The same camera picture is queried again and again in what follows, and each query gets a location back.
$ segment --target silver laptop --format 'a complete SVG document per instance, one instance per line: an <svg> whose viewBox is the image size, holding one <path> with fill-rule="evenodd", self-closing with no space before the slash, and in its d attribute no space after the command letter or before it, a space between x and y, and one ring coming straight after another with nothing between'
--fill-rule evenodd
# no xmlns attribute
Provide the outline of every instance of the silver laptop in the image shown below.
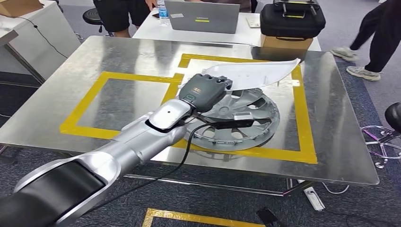
<svg viewBox="0 0 401 227"><path fill-rule="evenodd" d="M174 30L234 34L240 5L165 1Z"/></svg>

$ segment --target yellow tape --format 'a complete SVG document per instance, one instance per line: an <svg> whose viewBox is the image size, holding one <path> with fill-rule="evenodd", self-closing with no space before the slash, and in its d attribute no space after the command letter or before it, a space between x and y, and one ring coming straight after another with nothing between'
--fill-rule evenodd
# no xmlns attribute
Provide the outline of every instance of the yellow tape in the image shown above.
<svg viewBox="0 0 401 227"><path fill-rule="evenodd" d="M198 54L183 54L178 67L187 68L189 66L191 59L207 60L207 61L223 61L223 62L263 62L263 60L254 60L254 59L239 59L239 58L208 56L208 55L198 55ZM71 115L65 120L63 124L61 124L60 131L61 133L77 135L77 136L111 139L114 136L116 136L119 133L119 131L97 129L97 128L76 125L78 123L79 118L89 107L92 100L95 98L97 93L102 89L102 87L104 86L104 84L107 82L108 79L127 79L127 80L142 80L142 81L170 83L170 86L168 87L167 92L162 100L162 103L164 103L165 101L172 99L176 96L178 91L178 85L181 83L183 76L184 76L183 74L179 73L176 73L174 77L169 78L169 77L133 75L126 73L103 72L100 75L99 79L90 88L85 97L73 110ZM299 86L293 86L294 106L295 106L296 123L297 123L298 139L300 147L299 151L256 147L247 150L224 152L224 151L204 149L197 147L195 145L191 145L191 148L195 150L202 150L221 154L272 158L286 161L316 164L317 157L314 149L312 130L309 122L308 108L306 105L304 83L302 80L302 74L299 65L291 73L291 76L293 80L299 81ZM186 141L181 140L178 143L174 144L173 147L186 148Z"/></svg>
<svg viewBox="0 0 401 227"><path fill-rule="evenodd" d="M148 211L146 212L142 227L151 227L153 217L169 218L181 221L190 221L190 222L197 222L197 223L224 226L224 227L264 227L264 225L259 225L249 222L228 220L224 218L214 218L195 214L185 214L167 210L156 210L151 208L148 208Z"/></svg>
<svg viewBox="0 0 401 227"><path fill-rule="evenodd" d="M184 75L180 73L174 74L174 77L154 77L146 75L135 75L128 73L117 73L117 72L102 72L97 81L93 84L87 94L78 103L72 113L67 119L60 125L60 132L63 134L70 134L76 136L87 136L101 139L111 139L118 135L120 132L108 129L98 129L85 126L77 126L77 123L81 116L84 114L90 103L100 92L102 87L106 84L108 79L125 79L125 80L140 80L149 82L160 82L169 83L166 95L164 96L161 104L165 101L175 98L175 94L178 91L178 85L181 84Z"/></svg>

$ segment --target sneaker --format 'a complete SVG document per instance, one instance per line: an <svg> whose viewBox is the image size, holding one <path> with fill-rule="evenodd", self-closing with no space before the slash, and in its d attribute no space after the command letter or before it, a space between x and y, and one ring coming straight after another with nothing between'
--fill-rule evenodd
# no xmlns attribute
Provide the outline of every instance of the sneaker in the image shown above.
<svg viewBox="0 0 401 227"><path fill-rule="evenodd" d="M355 51L351 50L349 47L338 47L330 51L334 56L340 57L346 61L356 61L358 60Z"/></svg>
<svg viewBox="0 0 401 227"><path fill-rule="evenodd" d="M352 76L367 79L369 81L380 80L380 72L367 71L364 67L348 66L347 72Z"/></svg>

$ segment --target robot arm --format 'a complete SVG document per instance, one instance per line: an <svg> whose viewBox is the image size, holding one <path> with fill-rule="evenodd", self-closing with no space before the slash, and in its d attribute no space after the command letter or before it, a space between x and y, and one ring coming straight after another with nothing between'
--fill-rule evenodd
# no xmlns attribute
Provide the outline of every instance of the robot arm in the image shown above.
<svg viewBox="0 0 401 227"><path fill-rule="evenodd" d="M232 81L196 74L178 99L165 102L122 128L106 145L37 168L0 200L0 227L66 226L90 210L135 166L182 139L184 120L209 111Z"/></svg>

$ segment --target black cable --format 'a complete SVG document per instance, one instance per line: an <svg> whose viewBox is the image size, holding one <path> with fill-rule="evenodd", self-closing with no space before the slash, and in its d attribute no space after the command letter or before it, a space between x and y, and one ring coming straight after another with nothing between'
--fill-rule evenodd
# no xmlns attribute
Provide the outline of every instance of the black cable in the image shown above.
<svg viewBox="0 0 401 227"><path fill-rule="evenodd" d="M318 200L318 201L319 201L319 203L320 203L320 205L321 205L322 207L325 207L325 206L323 206L323 204L322 204L322 202L321 202L320 200ZM356 215L356 214L337 213L337 212L329 211L329 210L327 210L327 208L324 209L324 211L327 212L327 213L330 213L330 214L338 215L338 216L346 216L346 217L345 217L345 224L347 225L347 227L351 227L351 225L350 225L349 222L348 222L348 219L350 219L350 218L358 218L358 219L360 219L360 220L363 220L363 221L369 223L370 225L372 225L372 226L374 226L374 227L379 227L379 226L376 225L374 222L385 223L385 224L387 224L388 227L389 227L389 226L397 227L395 224L393 224L393 223L391 223L391 222L388 222L388 221L377 220L377 219L372 219L372 218L365 218L365 217L363 217L363 216L359 216L359 215Z"/></svg>
<svg viewBox="0 0 401 227"><path fill-rule="evenodd" d="M50 42L49 42L49 40L42 34L42 32L40 32L40 30L38 29L38 25L36 25L36 24L34 24L30 19L26 19L26 18L24 18L24 17L9 17L9 18L21 18L21 19L24 19L24 20L26 20L26 21L29 21L33 26L34 26L34 28L36 28L36 30L39 32L39 34L43 37L43 39L45 39L46 40L46 42L51 46L51 47L53 47L53 49L57 52L57 53L59 53L61 56L63 56L64 58L68 58L67 56L65 56L64 54L62 54L60 51L58 51L57 50L57 48L55 47L55 46L53 46Z"/></svg>
<svg viewBox="0 0 401 227"><path fill-rule="evenodd" d="M190 133L189 138L188 138L187 147L186 147L186 150L185 150L184 157L183 157L181 163L180 163L176 168L174 168L173 170L167 172L166 174L164 174L164 175L162 175L162 176L160 176L160 177L158 177L158 178L156 178L156 179L153 179L153 180L151 180L151 181L148 181L148 182L146 182L146 183L143 183L143 184L141 184L141 185L139 185L139 186L137 186L137 187L134 187L134 188L132 188L132 189L129 189L128 191L123 192L123 193L121 193L121 194L115 196L114 198L111 198L111 199L109 199L109 200L107 200L107 201L102 202L101 204L99 204L99 205L93 207L92 209L88 210L88 212L86 212L84 215L86 215L86 214L88 214L88 213L91 213L91 212L93 212L93 211L95 211L95 210L101 208L102 206L105 206L105 205L107 205L107 204L113 202L114 200L117 200L117 199L119 199L120 197L129 194L130 192L133 192L133 191L135 191L135 190L137 190L137 189L139 189L139 188L142 188L142 187L144 187L144 186L146 186L146 185L148 185L148 184L151 184L151 183L153 183L153 182L155 182L155 181L157 181L157 180L160 180L160 179L162 179L162 178L165 178L166 176L168 176L168 175L174 173L175 171L177 171L177 170L185 163L185 161L186 161L186 159L187 159L187 157L188 157L189 150L190 150L190 147L191 147L191 141L192 141L193 135L195 134L195 132L196 132L197 130L199 130L200 128L203 128L203 127L205 127L205 126L208 126L208 124L203 124L203 125L201 125L201 126L198 126L198 127L196 127L196 128Z"/></svg>

